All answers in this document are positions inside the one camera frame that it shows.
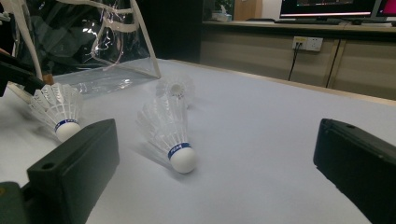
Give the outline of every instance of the monitor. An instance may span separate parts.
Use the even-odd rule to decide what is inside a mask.
[[[396,0],[382,0],[377,17],[396,17]]]
[[[375,0],[282,0],[280,19],[369,18]]]

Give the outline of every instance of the white table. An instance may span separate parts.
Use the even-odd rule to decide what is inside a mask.
[[[338,119],[396,145],[396,102],[185,63],[160,68],[194,81],[197,168],[180,175],[136,152],[147,146],[136,113],[157,80],[87,96],[82,126],[114,118],[120,142],[120,166],[87,223],[369,223],[312,162],[318,126]],[[21,186],[25,170],[59,145],[12,91],[0,98],[0,142],[0,182]]]

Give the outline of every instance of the transparent plastic bag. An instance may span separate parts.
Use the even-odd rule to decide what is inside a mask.
[[[121,66],[161,77],[135,0],[10,1],[17,31],[15,56],[22,63],[39,64],[37,74],[57,76]]]

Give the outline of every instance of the electrical socket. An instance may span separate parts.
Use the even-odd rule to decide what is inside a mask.
[[[306,49],[306,42],[308,40],[308,37],[305,36],[295,36],[293,39],[293,45],[291,46],[292,49],[296,49],[296,46],[298,43],[301,43],[302,45],[299,47],[299,49]]]
[[[306,50],[320,51],[323,38],[308,37],[306,40]]]

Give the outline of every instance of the white shuttlecock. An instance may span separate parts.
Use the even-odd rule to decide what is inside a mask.
[[[185,74],[167,74],[158,81],[157,97],[176,97],[184,99],[186,106],[192,102],[195,94],[195,87],[192,79]]]
[[[82,95],[76,88],[55,83],[36,90],[29,106],[32,113],[54,128],[58,139],[64,142],[81,130],[78,119],[82,103]]]
[[[195,151],[187,138],[187,113],[183,100],[156,98],[137,114],[137,124],[148,141],[163,155],[172,167],[186,174],[196,165]]]

